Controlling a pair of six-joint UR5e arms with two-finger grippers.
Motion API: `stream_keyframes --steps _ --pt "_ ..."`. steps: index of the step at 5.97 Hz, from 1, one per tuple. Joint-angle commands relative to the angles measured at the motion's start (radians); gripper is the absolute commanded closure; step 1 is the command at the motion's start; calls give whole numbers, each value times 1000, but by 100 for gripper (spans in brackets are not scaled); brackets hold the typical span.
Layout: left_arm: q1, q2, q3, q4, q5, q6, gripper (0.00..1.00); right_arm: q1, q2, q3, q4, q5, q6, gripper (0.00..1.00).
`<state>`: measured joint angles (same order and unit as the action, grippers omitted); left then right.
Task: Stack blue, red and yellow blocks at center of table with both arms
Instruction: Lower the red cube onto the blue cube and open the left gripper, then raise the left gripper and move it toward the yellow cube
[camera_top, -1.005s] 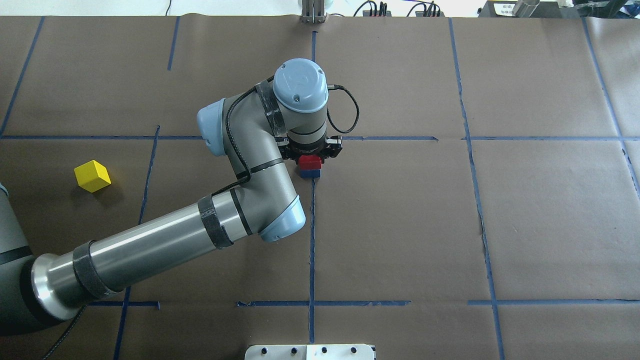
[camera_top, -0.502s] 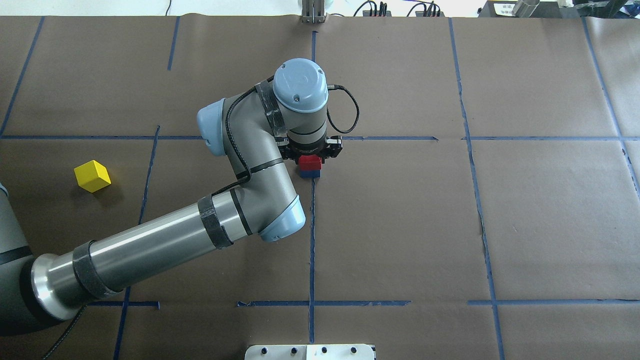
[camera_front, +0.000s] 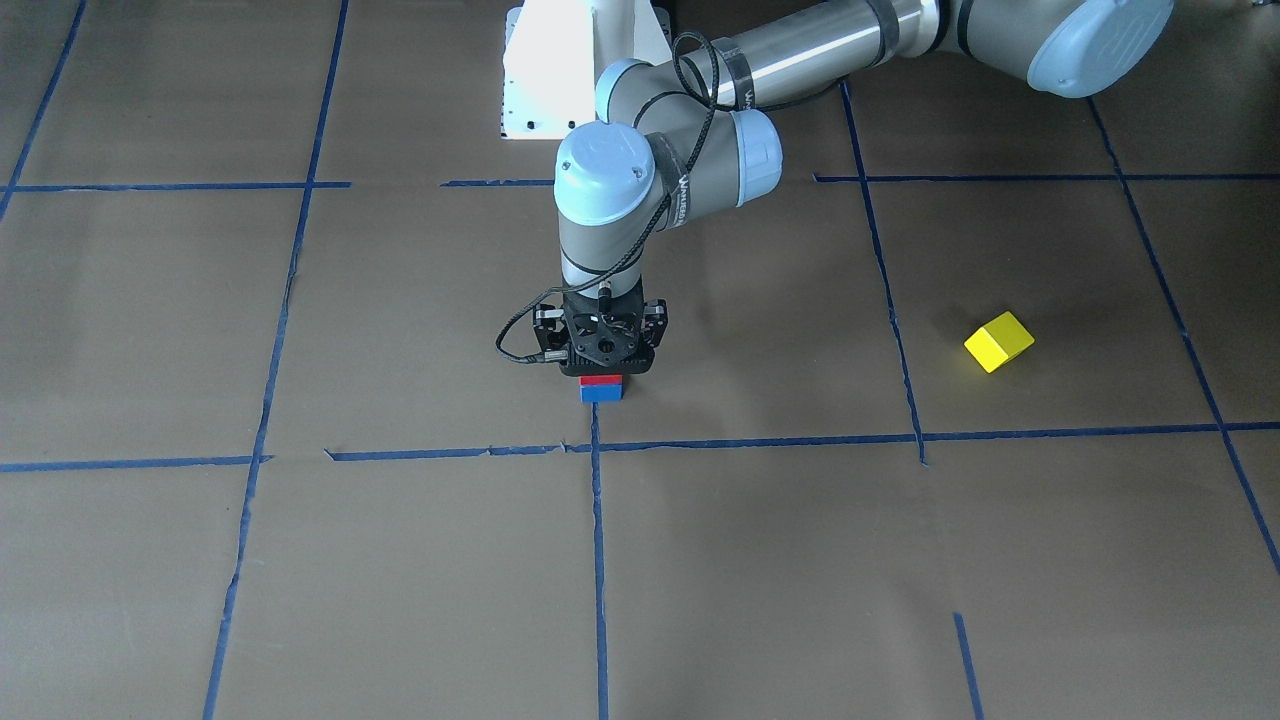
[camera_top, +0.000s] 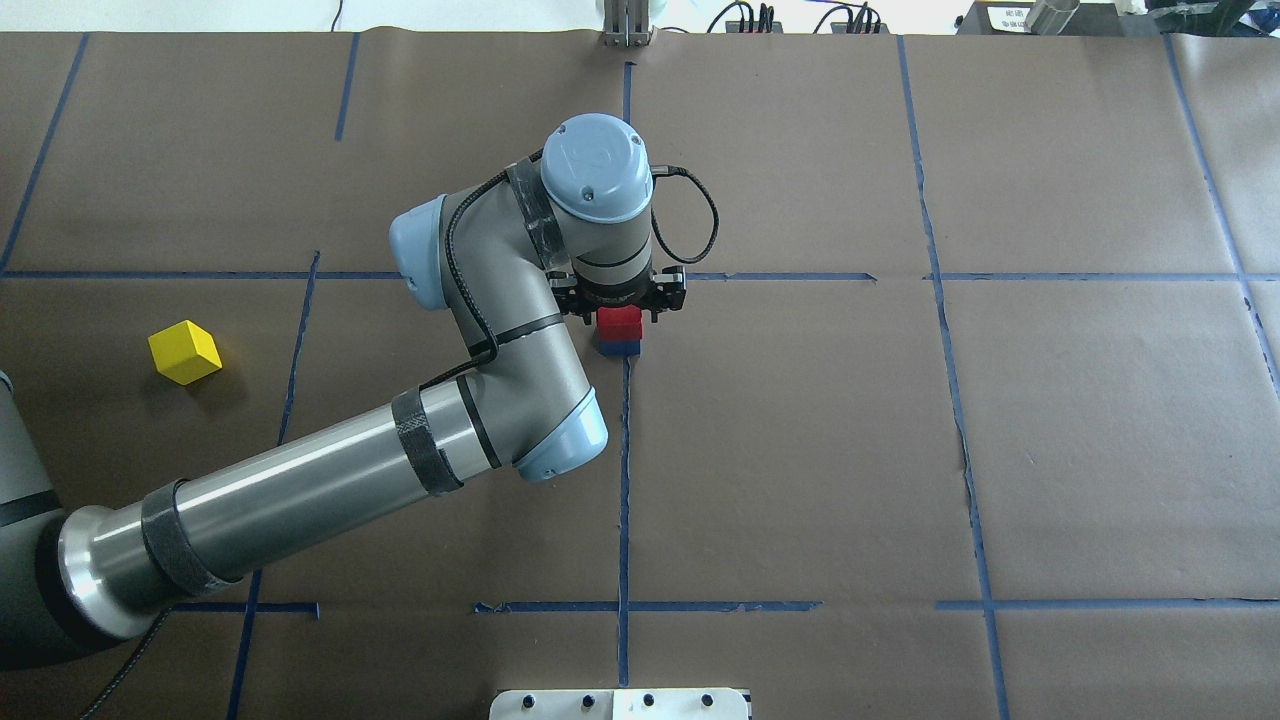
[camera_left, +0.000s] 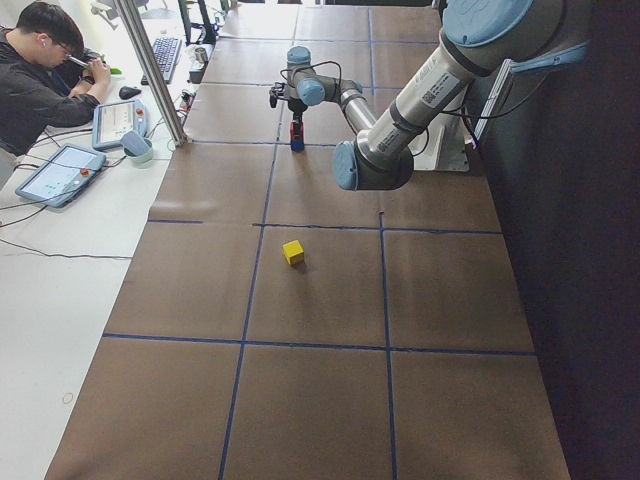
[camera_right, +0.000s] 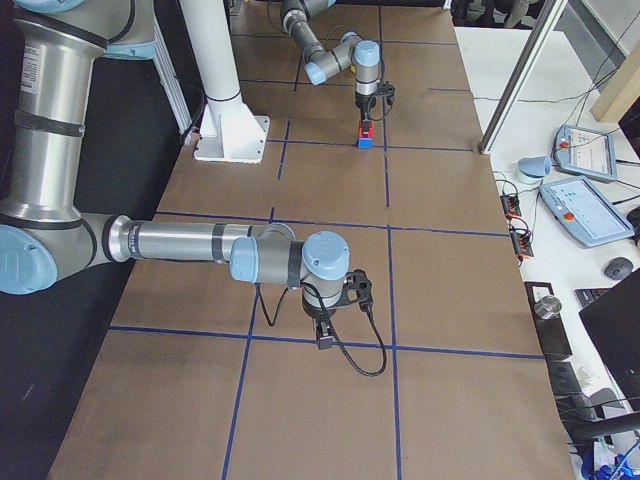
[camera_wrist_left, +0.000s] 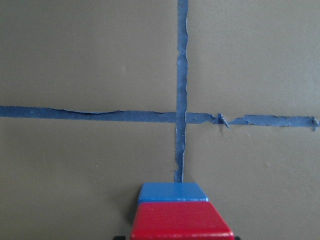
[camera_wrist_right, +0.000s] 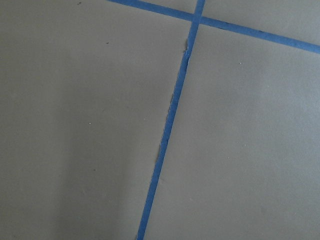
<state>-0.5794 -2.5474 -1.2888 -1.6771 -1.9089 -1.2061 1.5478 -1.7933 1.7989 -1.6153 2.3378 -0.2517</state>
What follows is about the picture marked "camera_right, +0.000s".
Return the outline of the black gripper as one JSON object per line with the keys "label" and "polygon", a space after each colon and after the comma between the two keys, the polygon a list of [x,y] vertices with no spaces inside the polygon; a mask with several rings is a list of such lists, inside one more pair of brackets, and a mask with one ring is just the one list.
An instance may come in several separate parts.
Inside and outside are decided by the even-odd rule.
{"label": "black gripper", "polygon": [[304,312],[310,318],[314,319],[317,348],[319,350],[330,349],[334,344],[335,332],[327,319],[336,313],[338,307],[331,306],[322,308],[312,305],[306,299],[302,300],[302,307]]}
{"label": "black gripper", "polygon": [[372,138],[373,137],[373,121],[369,113],[376,105],[376,95],[375,94],[364,95],[356,92],[355,105],[361,112],[360,137]]}

